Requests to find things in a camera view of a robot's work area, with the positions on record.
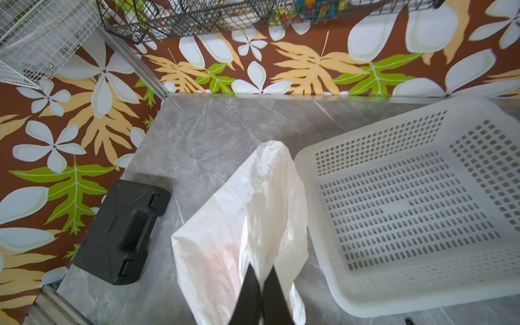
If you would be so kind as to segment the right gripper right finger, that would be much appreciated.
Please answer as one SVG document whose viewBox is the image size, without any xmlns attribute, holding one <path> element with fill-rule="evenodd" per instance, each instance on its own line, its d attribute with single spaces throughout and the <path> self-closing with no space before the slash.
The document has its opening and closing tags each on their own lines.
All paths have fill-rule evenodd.
<svg viewBox="0 0 520 325">
<path fill-rule="evenodd" d="M 264 282 L 262 297 L 265 325 L 294 325 L 275 267 Z"/>
</svg>

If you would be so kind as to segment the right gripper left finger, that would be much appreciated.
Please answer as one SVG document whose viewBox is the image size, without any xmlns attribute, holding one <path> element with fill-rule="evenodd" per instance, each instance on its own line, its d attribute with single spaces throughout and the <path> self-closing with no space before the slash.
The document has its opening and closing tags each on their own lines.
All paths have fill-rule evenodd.
<svg viewBox="0 0 520 325">
<path fill-rule="evenodd" d="M 255 271 L 249 265 L 229 325 L 258 325 L 262 313 L 261 290 Z"/>
</svg>

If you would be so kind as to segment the white plastic bag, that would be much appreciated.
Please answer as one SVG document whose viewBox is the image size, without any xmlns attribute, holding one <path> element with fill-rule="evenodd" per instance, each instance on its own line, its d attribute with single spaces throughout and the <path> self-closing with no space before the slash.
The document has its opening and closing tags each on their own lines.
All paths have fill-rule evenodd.
<svg viewBox="0 0 520 325">
<path fill-rule="evenodd" d="M 228 324 L 246 271 L 261 290 L 272 268 L 294 324 L 306 323 L 295 279 L 307 261 L 307 201 L 288 148 L 260 144 L 171 237 L 177 282 L 198 324 Z"/>
</svg>

